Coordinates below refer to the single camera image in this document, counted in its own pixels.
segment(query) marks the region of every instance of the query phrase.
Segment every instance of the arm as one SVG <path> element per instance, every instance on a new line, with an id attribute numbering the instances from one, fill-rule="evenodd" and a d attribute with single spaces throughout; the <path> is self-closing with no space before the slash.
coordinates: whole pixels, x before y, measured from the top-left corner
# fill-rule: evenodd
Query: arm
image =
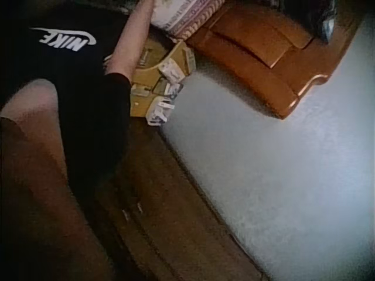
<path id="1" fill-rule="evenodd" d="M 140 0 L 122 31 L 106 74 L 120 73 L 131 81 L 147 40 L 154 2 Z"/>

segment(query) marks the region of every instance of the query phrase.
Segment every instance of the person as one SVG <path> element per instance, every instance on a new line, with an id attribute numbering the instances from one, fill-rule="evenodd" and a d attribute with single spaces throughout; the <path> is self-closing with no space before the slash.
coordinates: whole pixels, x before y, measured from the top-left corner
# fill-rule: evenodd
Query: person
<path id="1" fill-rule="evenodd" d="M 124 153 L 132 76 L 154 5 L 140 0 L 126 17 L 68 3 L 8 26 L 1 254 L 12 279 L 115 278 L 76 199 L 110 178 Z"/>

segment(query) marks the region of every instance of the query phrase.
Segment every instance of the nike logo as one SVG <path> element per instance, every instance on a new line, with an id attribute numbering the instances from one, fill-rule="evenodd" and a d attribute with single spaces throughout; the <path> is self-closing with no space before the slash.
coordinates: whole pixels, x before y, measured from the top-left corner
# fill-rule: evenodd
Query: nike logo
<path id="1" fill-rule="evenodd" d="M 39 42 L 54 48 L 65 48 L 72 51 L 79 51 L 85 45 L 95 45 L 96 39 L 86 31 L 60 30 L 49 28 L 30 28 L 48 32 Z"/>

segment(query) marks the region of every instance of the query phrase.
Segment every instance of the floor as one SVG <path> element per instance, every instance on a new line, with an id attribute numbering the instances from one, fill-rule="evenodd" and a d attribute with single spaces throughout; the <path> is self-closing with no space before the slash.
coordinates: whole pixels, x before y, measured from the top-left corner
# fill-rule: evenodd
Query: floor
<path id="1" fill-rule="evenodd" d="M 373 280 L 374 16 L 332 78 L 284 121 L 200 59 L 171 145 L 273 280 Z"/>

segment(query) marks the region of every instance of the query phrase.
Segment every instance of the wooden furniture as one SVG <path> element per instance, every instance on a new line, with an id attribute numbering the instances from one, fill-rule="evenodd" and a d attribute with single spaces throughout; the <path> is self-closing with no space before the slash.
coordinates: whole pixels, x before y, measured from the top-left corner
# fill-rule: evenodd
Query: wooden furniture
<path id="1" fill-rule="evenodd" d="M 160 32 L 152 32 L 146 42 L 144 53 L 144 65 L 138 66 L 133 77 L 132 94 L 130 96 L 130 115 L 132 117 L 145 117 L 148 108 L 152 104 L 158 93 L 155 91 L 163 74 L 159 71 L 159 66 L 169 59 L 173 59 L 180 67 L 185 76 L 191 74 L 185 49 L 188 48 L 186 43 L 179 41 L 174 44 L 170 39 L 161 35 Z M 142 90 L 142 94 L 137 94 L 135 87 Z"/>
<path id="2" fill-rule="evenodd" d="M 143 119 L 131 121 L 127 157 L 96 200 L 98 236 L 118 268 L 161 281 L 267 280 Z"/>
<path id="3" fill-rule="evenodd" d="M 333 37 L 324 44 L 277 11 L 228 1 L 187 42 L 232 72 L 284 119 L 312 85 L 332 75 L 361 21 L 359 6 L 338 1 Z"/>

